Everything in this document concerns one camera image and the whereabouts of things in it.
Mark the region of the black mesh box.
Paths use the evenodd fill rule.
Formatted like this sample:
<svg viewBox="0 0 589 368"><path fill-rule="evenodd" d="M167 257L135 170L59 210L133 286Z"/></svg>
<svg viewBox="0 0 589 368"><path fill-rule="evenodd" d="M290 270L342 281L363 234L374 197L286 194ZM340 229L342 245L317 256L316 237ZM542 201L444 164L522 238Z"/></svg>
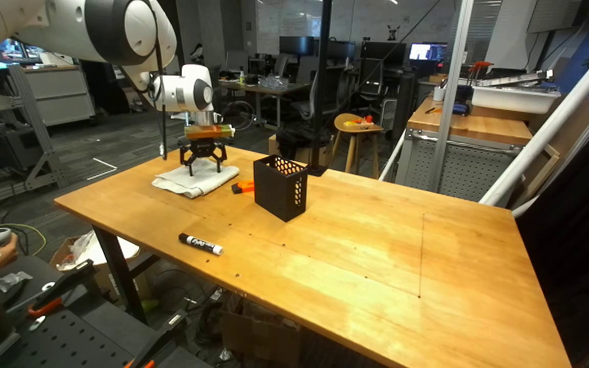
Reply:
<svg viewBox="0 0 589 368"><path fill-rule="evenodd" d="M288 222L306 211L308 168L278 155L253 162L255 203Z"/></svg>

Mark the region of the white frame pole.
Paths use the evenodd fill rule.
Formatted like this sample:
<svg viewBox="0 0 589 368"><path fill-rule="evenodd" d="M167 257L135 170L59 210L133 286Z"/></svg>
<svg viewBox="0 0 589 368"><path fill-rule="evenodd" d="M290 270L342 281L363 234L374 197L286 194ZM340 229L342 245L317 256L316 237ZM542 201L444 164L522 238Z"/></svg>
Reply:
<svg viewBox="0 0 589 368"><path fill-rule="evenodd" d="M453 108L458 82L460 80L463 53L466 47L473 3L474 0L461 0L461 9L459 13L460 16L458 18L456 28L456 37L452 51L451 63L449 65L448 84L446 85L439 130L436 135L434 147L435 150L433 152L432 166L430 168L428 178L428 190L434 193L437 193L440 187L446 145L448 142L449 131L451 129Z"/></svg>
<svg viewBox="0 0 589 368"><path fill-rule="evenodd" d="M493 186L485 193L479 203L494 206L513 187L516 180L526 171L535 157L549 144L551 139L565 124L568 117L576 111L579 104L589 95L589 70L575 85L565 100L554 110L543 126L526 144L520 154L497 178Z"/></svg>

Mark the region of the black pole with base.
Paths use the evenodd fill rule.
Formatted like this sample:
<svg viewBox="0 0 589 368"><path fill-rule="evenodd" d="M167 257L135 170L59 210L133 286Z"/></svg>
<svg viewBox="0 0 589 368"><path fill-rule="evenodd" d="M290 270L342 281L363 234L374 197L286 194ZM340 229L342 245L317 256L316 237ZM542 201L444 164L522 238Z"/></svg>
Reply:
<svg viewBox="0 0 589 368"><path fill-rule="evenodd" d="M323 87L326 81L327 69L327 50L330 34L330 22L332 15L333 0L323 0L322 14L321 14L321 31L319 41L319 64L317 73L317 88L314 96L314 134L311 141L311 158L309 159L308 174L311 176L320 177L327 169L320 165L320 134L323 130Z"/></svg>

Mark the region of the black perforated bench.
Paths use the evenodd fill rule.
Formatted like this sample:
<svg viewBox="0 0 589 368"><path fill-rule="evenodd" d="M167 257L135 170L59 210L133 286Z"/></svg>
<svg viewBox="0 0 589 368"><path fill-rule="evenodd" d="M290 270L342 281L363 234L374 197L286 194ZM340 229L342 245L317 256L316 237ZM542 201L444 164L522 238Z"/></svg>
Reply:
<svg viewBox="0 0 589 368"><path fill-rule="evenodd" d="M178 345L178 312L154 330L94 291L94 282L63 295L52 314L28 317L28 305L61 277L37 257L0 270L0 368L211 368Z"/></svg>

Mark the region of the black bag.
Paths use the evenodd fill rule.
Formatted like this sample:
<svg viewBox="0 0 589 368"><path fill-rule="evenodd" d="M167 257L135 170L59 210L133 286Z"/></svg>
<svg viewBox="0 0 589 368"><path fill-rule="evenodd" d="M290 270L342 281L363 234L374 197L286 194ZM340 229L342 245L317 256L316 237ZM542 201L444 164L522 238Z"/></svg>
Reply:
<svg viewBox="0 0 589 368"><path fill-rule="evenodd" d="M276 142L280 156L294 160L297 152L310 149L315 129L311 122L288 123L281 126L276 132Z"/></svg>

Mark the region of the workbench with wooden top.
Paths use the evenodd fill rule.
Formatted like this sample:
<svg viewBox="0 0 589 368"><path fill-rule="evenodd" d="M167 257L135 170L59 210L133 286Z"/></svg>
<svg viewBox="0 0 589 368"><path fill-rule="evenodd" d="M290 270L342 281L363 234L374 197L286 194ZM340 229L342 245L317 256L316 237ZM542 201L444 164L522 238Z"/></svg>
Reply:
<svg viewBox="0 0 589 368"><path fill-rule="evenodd" d="M430 191L441 108L426 98L409 118L392 175L396 184ZM523 121L454 115L437 193L479 202L532 137Z"/></svg>

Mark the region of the brown cardboard box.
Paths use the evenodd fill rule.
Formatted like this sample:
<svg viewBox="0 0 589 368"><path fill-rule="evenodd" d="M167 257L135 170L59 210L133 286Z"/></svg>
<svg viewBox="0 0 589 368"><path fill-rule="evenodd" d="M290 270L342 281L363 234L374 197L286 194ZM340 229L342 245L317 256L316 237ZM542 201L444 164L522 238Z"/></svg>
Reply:
<svg viewBox="0 0 589 368"><path fill-rule="evenodd" d="M220 308L220 333L225 349L243 357L299 368L302 327L269 308L228 292Z"/></svg>

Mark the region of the grey drawer cabinet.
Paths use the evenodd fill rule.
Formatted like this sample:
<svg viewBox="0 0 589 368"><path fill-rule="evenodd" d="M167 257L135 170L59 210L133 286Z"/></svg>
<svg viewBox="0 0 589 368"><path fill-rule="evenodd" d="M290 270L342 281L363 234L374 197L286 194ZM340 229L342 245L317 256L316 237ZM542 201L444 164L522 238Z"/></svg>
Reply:
<svg viewBox="0 0 589 368"><path fill-rule="evenodd" d="M95 107L79 66L23 69L45 125L74 123L95 117Z"/></svg>

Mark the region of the office chair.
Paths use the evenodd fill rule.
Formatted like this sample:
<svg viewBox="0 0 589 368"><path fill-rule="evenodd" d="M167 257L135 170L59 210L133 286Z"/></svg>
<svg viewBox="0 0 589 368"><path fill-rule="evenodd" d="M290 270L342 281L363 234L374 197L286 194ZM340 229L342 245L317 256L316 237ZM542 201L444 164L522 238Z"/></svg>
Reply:
<svg viewBox="0 0 589 368"><path fill-rule="evenodd" d="M341 109L341 86L346 74L345 72L345 67L327 66L325 72L326 79L321 88L323 96L321 105L322 115L332 114ZM290 103L305 121L311 121L311 119L315 117L315 112L317 111L315 107L315 98L318 91L318 72L312 71L311 77L312 84L309 90L308 100Z"/></svg>

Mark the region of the aluminium frame rack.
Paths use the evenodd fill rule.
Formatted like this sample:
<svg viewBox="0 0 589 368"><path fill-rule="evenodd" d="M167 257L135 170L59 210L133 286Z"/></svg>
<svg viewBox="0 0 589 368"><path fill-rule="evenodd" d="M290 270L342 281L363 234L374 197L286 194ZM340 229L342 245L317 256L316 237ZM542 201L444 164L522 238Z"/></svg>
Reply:
<svg viewBox="0 0 589 368"><path fill-rule="evenodd" d="M67 187L25 70L0 66L0 201L42 187Z"/></svg>

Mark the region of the black marker pen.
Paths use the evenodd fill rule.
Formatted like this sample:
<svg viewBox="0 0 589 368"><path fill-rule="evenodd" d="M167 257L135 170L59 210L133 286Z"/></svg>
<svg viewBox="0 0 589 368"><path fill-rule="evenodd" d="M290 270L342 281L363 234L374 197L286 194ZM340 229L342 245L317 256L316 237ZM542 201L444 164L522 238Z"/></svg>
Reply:
<svg viewBox="0 0 589 368"><path fill-rule="evenodd" d="M221 256L224 252L222 246L213 244L211 242L207 242L205 240L196 238L194 236L187 235L185 233L180 233L178 235L178 240L185 245L189 245L191 247L206 251L210 254L214 254L216 256Z"/></svg>

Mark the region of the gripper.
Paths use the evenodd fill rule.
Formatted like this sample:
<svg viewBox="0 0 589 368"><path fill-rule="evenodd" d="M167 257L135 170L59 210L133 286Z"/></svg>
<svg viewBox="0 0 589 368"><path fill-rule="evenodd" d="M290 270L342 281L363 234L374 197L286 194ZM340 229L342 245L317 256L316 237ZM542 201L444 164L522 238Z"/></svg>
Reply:
<svg viewBox="0 0 589 368"><path fill-rule="evenodd" d="M188 168L190 177L194 177L192 164L196 158L213 157L217 173L222 170L222 163L227 160L226 147L222 141L213 138L191 140L179 147L180 164Z"/></svg>

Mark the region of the white cloth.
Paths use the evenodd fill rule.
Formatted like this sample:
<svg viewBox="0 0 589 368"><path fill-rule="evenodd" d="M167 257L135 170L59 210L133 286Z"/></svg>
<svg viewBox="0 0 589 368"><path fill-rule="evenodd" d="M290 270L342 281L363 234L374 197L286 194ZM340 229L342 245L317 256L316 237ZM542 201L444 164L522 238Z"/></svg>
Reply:
<svg viewBox="0 0 589 368"><path fill-rule="evenodd" d="M192 166L193 174L190 175L189 166L180 166L169 172L159 174L152 182L152 186L188 198L197 198L215 191L225 182L239 175L236 166L220 166L206 158L197 158Z"/></svg>

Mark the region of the wooden stool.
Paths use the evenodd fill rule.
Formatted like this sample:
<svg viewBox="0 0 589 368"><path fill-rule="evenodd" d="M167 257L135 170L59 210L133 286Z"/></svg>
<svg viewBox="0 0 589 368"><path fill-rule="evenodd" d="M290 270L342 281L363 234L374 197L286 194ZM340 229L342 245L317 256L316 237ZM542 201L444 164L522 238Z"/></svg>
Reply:
<svg viewBox="0 0 589 368"><path fill-rule="evenodd" d="M372 177L374 179L379 178L380 169L379 169L379 143L378 138L379 135L383 132L383 128L376 124L374 128L370 130L349 130L344 127L344 123L347 120L353 120L360 118L360 116L352 114L352 113L341 113L337 115L334 119L334 127L336 129L336 133L332 139L332 151L330 151L330 159L329 165L331 166L334 159L337 156L337 150L339 149L339 145L342 141L342 136L347 135L349 137L350 146L348 148L348 154L346 159L346 165L344 172L350 174L351 172L355 172L357 175L359 173L360 168L360 143L362 141L367 141L371 143L372 147Z"/></svg>

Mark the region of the white plastic tub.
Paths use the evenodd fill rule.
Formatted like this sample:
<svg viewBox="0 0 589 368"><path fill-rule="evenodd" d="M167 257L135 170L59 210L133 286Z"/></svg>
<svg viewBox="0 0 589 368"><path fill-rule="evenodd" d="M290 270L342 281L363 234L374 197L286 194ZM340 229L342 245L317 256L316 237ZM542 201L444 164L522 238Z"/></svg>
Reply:
<svg viewBox="0 0 589 368"><path fill-rule="evenodd" d="M472 105L503 111L544 114L561 93L553 88L475 86Z"/></svg>

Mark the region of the cardboard box with plastic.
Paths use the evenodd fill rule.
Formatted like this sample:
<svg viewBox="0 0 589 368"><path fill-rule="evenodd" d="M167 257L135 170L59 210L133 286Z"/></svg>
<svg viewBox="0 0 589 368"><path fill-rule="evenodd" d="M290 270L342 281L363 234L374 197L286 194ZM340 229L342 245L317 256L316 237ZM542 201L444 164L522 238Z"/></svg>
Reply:
<svg viewBox="0 0 589 368"><path fill-rule="evenodd" d="M138 256L142 255L143 250L138 245L134 245L122 238L117 237L117 240L130 269L131 261L136 260ZM121 305L122 301L119 290L94 231L89 231L82 236L67 238L58 250L56 250L49 261L49 265L54 266L56 270L64 273L72 270L75 266L88 259L92 260L94 268L97 270L94 280L100 287L100 290L108 292L108 296L112 298L114 304ZM153 299L149 279L145 273L135 277L133 284L141 301Z"/></svg>

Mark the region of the row of monitors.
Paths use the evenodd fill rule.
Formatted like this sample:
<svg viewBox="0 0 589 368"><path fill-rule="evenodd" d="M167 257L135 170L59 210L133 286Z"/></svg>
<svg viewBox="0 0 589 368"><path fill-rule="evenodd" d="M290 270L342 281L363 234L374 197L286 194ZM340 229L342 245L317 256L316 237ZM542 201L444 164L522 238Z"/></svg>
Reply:
<svg viewBox="0 0 589 368"><path fill-rule="evenodd" d="M278 49L282 54L317 56L320 40L313 36L280 36ZM406 60L425 60L441 63L444 60L448 44L446 42L406 43L372 42L365 40L360 47L360 58L384 60L385 64L400 65ZM357 45L350 41L329 40L327 42L328 60L346 60L355 58Z"/></svg>

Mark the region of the office desk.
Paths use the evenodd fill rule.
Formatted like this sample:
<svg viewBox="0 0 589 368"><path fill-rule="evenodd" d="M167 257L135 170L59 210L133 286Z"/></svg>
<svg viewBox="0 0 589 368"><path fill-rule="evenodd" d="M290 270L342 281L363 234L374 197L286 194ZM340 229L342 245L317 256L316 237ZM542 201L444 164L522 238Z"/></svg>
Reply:
<svg viewBox="0 0 589 368"><path fill-rule="evenodd" d="M295 91L305 90L310 88L312 84L310 83L293 83L286 86L284 89L278 90L273 88L266 88L265 86L257 85L247 85L247 84L240 84L238 81L224 81L219 80L219 85L222 88L226 88L227 90L232 91L245 91L246 93L253 93L255 96L255 112L253 115L253 124L257 124L262 127L266 127L271 130L278 130L281 126L281 100L283 100L283 96L286 94L294 93ZM262 96L273 96L277 100L276 104L276 120L274 123L269 123L269 121L265 120L262 116Z"/></svg>

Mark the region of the black and orange clamp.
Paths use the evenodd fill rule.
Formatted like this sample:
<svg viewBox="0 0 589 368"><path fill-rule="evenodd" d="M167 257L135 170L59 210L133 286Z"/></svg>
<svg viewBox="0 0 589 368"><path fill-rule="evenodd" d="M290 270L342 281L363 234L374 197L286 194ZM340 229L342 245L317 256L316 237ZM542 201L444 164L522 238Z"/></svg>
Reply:
<svg viewBox="0 0 589 368"><path fill-rule="evenodd" d="M47 289L35 303L28 305L28 317L40 318L52 314L61 307L63 295L75 290L78 286L93 282L97 272L91 259L79 263L54 282L54 285Z"/></svg>

